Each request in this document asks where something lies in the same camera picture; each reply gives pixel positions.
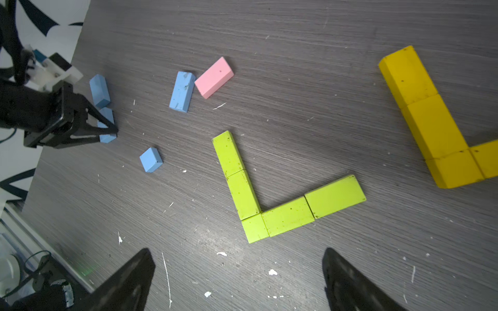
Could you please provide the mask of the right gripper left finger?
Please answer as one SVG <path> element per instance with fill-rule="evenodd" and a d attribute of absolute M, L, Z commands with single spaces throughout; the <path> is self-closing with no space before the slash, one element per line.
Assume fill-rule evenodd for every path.
<path fill-rule="evenodd" d="M 156 265 L 148 248 L 140 250 L 73 310 L 144 310 Z"/>

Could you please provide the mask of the yellow block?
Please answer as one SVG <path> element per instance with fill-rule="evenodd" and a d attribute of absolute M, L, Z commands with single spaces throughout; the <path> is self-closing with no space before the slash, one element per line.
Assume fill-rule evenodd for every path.
<path fill-rule="evenodd" d="M 400 109 L 438 94 L 412 45 L 384 57 L 379 69 Z"/>
<path fill-rule="evenodd" d="M 443 158 L 468 148 L 440 95 L 404 107 L 402 115 L 425 160 Z"/>
<path fill-rule="evenodd" d="M 472 146 L 470 151 L 485 179 L 498 176 L 498 140 Z"/>

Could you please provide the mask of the small light blue cube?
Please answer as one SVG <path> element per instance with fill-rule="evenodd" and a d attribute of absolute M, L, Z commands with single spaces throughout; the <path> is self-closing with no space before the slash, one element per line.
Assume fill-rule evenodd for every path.
<path fill-rule="evenodd" d="M 141 154 L 140 161 L 145 172 L 147 173 L 154 172 L 163 164 L 159 151 L 154 147 L 150 147 L 143 154 Z"/>

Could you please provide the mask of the green long block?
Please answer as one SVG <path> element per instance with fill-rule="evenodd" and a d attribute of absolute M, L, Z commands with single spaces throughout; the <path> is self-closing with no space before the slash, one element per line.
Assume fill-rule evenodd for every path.
<path fill-rule="evenodd" d="M 331 182 L 304 196 L 316 219 L 366 201 L 365 194 L 354 175 Z"/>
<path fill-rule="evenodd" d="M 315 221 L 304 196 L 263 212 L 269 237 L 275 237 Z"/>

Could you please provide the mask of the light blue block top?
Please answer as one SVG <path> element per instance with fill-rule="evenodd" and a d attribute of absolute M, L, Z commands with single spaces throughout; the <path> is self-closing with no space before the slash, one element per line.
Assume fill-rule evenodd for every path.
<path fill-rule="evenodd" d="M 170 109 L 187 113 L 193 94 L 196 77 L 193 73 L 179 71 L 173 88 Z"/>

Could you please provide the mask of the small green cube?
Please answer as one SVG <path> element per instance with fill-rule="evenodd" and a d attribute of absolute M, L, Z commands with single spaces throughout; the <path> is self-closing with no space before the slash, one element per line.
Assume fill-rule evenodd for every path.
<path fill-rule="evenodd" d="M 250 218 L 243 220 L 241 223 L 249 244 L 269 237 L 262 214 L 251 216 Z"/>

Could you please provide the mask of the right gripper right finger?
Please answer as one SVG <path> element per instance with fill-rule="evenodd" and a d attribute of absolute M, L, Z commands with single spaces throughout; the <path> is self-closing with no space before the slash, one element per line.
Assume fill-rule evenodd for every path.
<path fill-rule="evenodd" d="M 405 310 L 332 248 L 322 259 L 331 310 Z"/>

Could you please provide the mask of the green block pair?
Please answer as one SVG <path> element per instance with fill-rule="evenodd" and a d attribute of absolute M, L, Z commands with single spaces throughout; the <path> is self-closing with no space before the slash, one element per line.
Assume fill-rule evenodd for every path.
<path fill-rule="evenodd" d="M 227 130 L 221 133 L 213 138 L 212 142 L 226 178 L 245 170 L 241 155 L 230 131 Z"/>

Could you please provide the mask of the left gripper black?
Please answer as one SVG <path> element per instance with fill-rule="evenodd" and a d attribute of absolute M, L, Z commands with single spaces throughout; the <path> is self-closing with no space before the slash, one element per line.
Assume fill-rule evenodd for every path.
<path fill-rule="evenodd" d="M 73 124 L 71 107 L 75 111 Z M 106 128 L 88 124 L 89 115 Z M 73 85 L 68 82 L 57 83 L 55 91 L 41 92 L 2 80 L 1 128 L 23 130 L 24 145 L 30 148 L 73 146 L 73 131 L 75 136 L 118 133 L 116 125 L 104 117 L 84 95 L 74 94 Z"/>

